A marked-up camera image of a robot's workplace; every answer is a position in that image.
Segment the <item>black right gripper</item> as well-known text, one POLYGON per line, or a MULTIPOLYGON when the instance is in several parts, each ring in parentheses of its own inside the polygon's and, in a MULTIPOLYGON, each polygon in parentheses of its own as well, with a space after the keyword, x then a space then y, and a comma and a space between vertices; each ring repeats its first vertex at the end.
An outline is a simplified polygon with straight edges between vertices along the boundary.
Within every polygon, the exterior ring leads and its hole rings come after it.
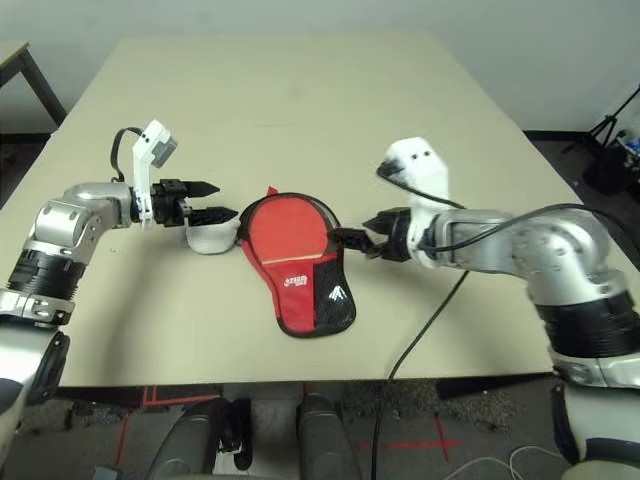
POLYGON ((405 262, 410 259, 407 246, 410 223, 409 209, 379 211, 373 218, 364 221, 362 226, 366 229, 375 233, 385 233, 387 241, 384 249, 383 245, 375 243, 364 229, 334 228, 330 231, 330 239, 340 248, 358 251, 369 259, 382 255, 385 260, 405 262))

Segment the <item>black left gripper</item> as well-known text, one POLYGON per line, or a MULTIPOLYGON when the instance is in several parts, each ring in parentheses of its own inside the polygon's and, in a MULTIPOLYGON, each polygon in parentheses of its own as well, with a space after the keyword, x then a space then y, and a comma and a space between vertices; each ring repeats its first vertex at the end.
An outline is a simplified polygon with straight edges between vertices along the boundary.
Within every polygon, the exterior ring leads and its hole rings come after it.
POLYGON ((161 179, 151 185, 150 195, 154 221, 164 227, 182 227, 188 217, 190 226, 224 224, 236 218, 238 211, 223 206, 193 209, 187 198, 202 198, 220 189, 206 181, 161 179))

